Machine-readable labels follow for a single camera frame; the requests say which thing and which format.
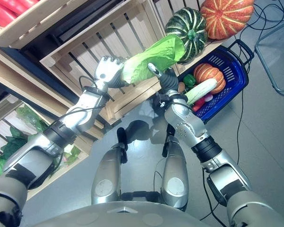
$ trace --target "floor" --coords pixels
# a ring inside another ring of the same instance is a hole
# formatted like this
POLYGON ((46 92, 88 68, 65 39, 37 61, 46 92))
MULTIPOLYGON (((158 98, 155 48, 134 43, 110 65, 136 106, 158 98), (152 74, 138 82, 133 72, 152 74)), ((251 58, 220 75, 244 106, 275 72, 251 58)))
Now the floor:
MULTIPOLYGON (((256 3, 265 6, 276 1, 257 0, 256 3)), ((280 18, 280 14, 275 14, 273 9, 269 18, 280 18)), ((257 39, 256 34, 259 32, 248 29, 244 32, 242 40, 253 47, 257 39)), ((278 40, 273 43, 277 46, 280 38, 274 39, 278 40)), ((233 40, 230 39, 224 45, 228 46, 233 40)), ((281 59, 283 53, 279 51, 280 48, 273 52, 263 50, 263 54, 277 76, 276 79, 280 85, 284 86, 284 76, 280 77, 284 74, 284 59, 281 59)), ((240 113, 241 93, 206 125, 215 140, 235 160, 238 156, 236 132, 240 113)), ((92 154, 86 160, 26 203, 21 226, 31 226, 90 205, 90 189, 98 163, 110 146, 116 143, 118 127, 128 128, 127 132, 133 141, 127 153, 129 161, 122 165, 122 191, 152 191, 153 187, 159 190, 160 178, 156 176, 155 185, 153 185, 153 175, 156 165, 159 172, 163 171, 164 160, 159 163, 158 161, 162 159, 166 126, 162 115, 154 113, 151 101, 145 101, 137 106, 102 140, 94 143, 92 154)), ((253 190, 284 217, 284 95, 276 93, 272 88, 256 54, 251 64, 249 85, 244 90, 244 113, 239 132, 239 144, 240 167, 249 177, 253 190)), ((185 145, 182 145, 182 148, 186 156, 190 184, 186 212, 196 218, 202 218, 209 212, 208 201, 202 187, 202 170, 191 149, 185 145)), ((219 206, 215 214, 224 223, 228 223, 224 207, 219 206)), ((204 222, 213 227, 219 226, 212 216, 207 217, 204 222)))

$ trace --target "green pumpkin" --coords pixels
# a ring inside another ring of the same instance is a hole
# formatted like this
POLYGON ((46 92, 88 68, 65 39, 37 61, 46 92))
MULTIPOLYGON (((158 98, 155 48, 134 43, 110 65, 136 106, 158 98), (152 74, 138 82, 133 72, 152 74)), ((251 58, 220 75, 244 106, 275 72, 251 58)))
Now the green pumpkin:
POLYGON ((206 20, 195 9, 185 7, 177 11, 165 25, 166 35, 175 34, 184 43, 185 53, 178 63, 187 63, 199 54, 207 42, 206 20))

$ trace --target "red pepper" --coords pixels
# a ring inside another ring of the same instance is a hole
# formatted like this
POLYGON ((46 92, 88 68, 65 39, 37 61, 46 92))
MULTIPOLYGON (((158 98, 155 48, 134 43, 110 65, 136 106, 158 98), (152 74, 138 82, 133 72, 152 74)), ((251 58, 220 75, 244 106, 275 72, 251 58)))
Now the red pepper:
POLYGON ((14 19, 16 19, 16 14, 9 10, 8 8, 0 4, 0 26, 5 27, 14 19))
POLYGON ((0 0, 0 4, 20 15, 24 13, 27 8, 16 0, 0 0))
POLYGON ((193 111, 197 112, 205 103, 205 98, 202 97, 200 99, 198 99, 197 101, 195 101, 194 106, 193 106, 193 111))
POLYGON ((35 5, 38 1, 37 0, 18 0, 22 5, 24 5, 26 8, 31 8, 33 5, 35 5))

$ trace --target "blue plastic basket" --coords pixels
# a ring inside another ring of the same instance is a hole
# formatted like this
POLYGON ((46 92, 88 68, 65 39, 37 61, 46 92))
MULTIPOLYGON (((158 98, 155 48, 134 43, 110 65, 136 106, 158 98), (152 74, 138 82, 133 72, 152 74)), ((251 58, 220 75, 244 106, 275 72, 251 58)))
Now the blue plastic basket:
POLYGON ((204 123, 208 122, 215 116, 225 105, 227 105, 249 82, 245 65, 248 64, 254 57, 250 48, 241 40, 236 40, 228 48, 219 46, 197 64, 193 65, 179 80, 183 80, 186 74, 193 74, 195 67, 201 63, 209 63, 218 68, 224 75, 226 81, 225 88, 218 94, 213 95, 213 99, 206 102, 195 115, 202 119, 204 123), (232 50, 232 46, 238 44, 248 54, 246 62, 242 62, 238 55, 232 50))

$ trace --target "green pepper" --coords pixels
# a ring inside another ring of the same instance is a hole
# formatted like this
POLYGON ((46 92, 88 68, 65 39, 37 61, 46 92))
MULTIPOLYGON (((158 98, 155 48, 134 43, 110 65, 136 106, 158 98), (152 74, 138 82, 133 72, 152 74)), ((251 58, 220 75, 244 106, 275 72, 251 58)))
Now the green pepper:
POLYGON ((195 77, 191 74, 187 74, 184 77, 183 82, 185 83, 186 87, 192 88, 195 85, 195 77))

